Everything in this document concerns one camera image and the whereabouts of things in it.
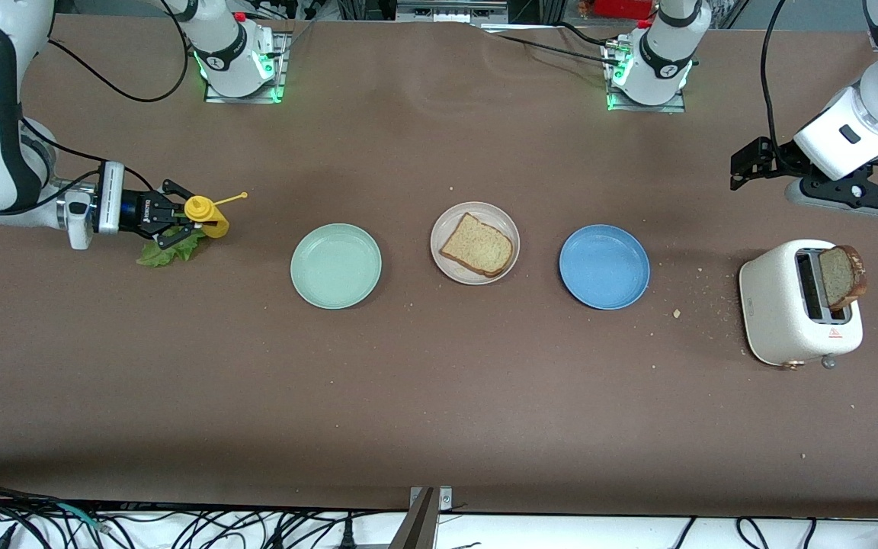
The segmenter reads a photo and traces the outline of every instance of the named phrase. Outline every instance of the brown table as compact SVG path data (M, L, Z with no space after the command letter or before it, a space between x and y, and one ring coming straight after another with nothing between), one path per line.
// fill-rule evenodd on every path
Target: brown table
M53 35L155 95L173 32L60 17ZM671 116L606 111L592 63L461 24L317 24L270 107L202 104L194 69L170 100L129 103L46 50L24 104L60 142L250 199L226 206L229 236L162 270L135 265L130 234L74 252L0 226L0 484L401 507L445 483L469 510L878 515L878 220L788 204L787 181L728 191L729 156L766 131L760 38L710 32ZM873 55L860 34L776 34L771 59L787 139ZM88 167L63 156L60 173ZM461 201L521 230L497 284L432 263L429 229ZM288 275L331 222L369 230L386 265L339 312ZM648 250L626 310L590 310L558 277L589 223ZM865 341L836 371L773 371L742 334L736 270L799 237L853 244L871 270Z

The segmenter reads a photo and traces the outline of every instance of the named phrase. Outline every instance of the white floor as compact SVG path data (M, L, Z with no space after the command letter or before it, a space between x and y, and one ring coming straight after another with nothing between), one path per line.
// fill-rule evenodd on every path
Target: white floor
M150 519L160 513L133 513L132 517ZM229 525L243 517L244 513L231 513L219 521ZM344 517L341 513L327 513L324 517ZM358 544L387 544L393 538L403 515L387 513L356 518L354 536ZM279 515L272 515L265 521L266 532L272 532ZM159 522L125 522L121 524L127 529L136 549L169 549L182 533L186 525L192 522L191 517L171 515ZM34 518L34 522L48 536L52 547L62 547L59 532L46 525L46 522ZM463 549L465 546L478 543L478 549L544 549L544 548L605 548L605 549L669 549L676 543L686 518L647 518L647 517L551 517L551 515L442 515L438 527L436 549ZM790 518L760 518L757 524L767 539L770 549L798 549L802 547L805 533L808 531L807 520L790 520ZM284 547L290 549L293 540L299 539L321 522L313 521L297 529L287 539ZM0 522L0 534L8 524ZM317 547L335 549L341 543L342 525L338 525L331 534L326 535ZM209 527L193 540L188 547L199 548L219 534L220 528ZM745 533L753 542L751 528ZM245 547L253 548L261 545L264 540L262 525L250 525L240 529L245 536ZM122 540L116 529L110 535ZM303 539L296 549L308 549L317 539L316 535ZM114 547L112 540L104 546ZM87 536L87 528L77 532L77 542L81 549L93 548ZM689 549L748 549L736 534L733 518L700 518L690 530L684 543ZM220 539L213 543L212 549L243 549L244 541L238 536ZM42 549L42 546L28 532L18 528L11 543L11 549ZM812 539L811 549L878 549L878 522L875 521L843 521L822 520Z

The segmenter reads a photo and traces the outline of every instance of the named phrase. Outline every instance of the yellow squeeze bottle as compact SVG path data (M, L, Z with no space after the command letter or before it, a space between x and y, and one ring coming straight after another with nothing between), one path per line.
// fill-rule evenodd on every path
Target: yellow squeeze bottle
M245 197L248 197L248 194L241 192L224 201L212 202L209 198L196 195L185 201L185 216L196 223L202 223L202 233L205 233L205 236L209 236L210 239L220 239L229 232L229 220L216 206Z

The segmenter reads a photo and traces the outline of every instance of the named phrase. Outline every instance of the toasted bread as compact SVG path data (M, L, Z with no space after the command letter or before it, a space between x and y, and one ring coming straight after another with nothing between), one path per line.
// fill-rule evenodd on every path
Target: toasted bread
M470 271L492 278L508 267L513 243L499 230L467 213L439 253Z
M863 258L856 248L836 246L819 254L828 308L843 310L867 291Z

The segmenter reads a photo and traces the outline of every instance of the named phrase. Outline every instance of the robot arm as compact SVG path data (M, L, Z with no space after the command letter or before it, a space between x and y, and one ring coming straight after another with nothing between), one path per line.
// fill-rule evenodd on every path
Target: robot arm
M237 21L224 0L149 0L173 11L187 32L203 72L220 94L251 94L268 78L258 56L272 33L251 21ZM51 226L66 230L70 246L86 249L94 233L119 230L142 234L168 247L184 239L195 223L184 205L171 201L191 193L166 182L159 191L124 190L124 165L104 161L95 174L67 181L56 177L52 134L21 113L25 70L46 46L53 0L0 0L0 225ZM180 226L174 236L164 236Z
M878 49L878 0L864 0ZM731 158L731 189L753 178L795 176L790 201L878 217L878 60L840 90L792 142L758 138Z
M665 104L686 83L693 53L710 28L710 6L704 0L662 0L649 28L620 36L630 55L610 83L637 104ZM612 55L603 47L603 53Z
M272 70L259 62L261 56L271 55L274 50L272 29L241 14L233 17L226 0L146 2L171 10L192 42L206 80L223 96L248 96L273 78Z

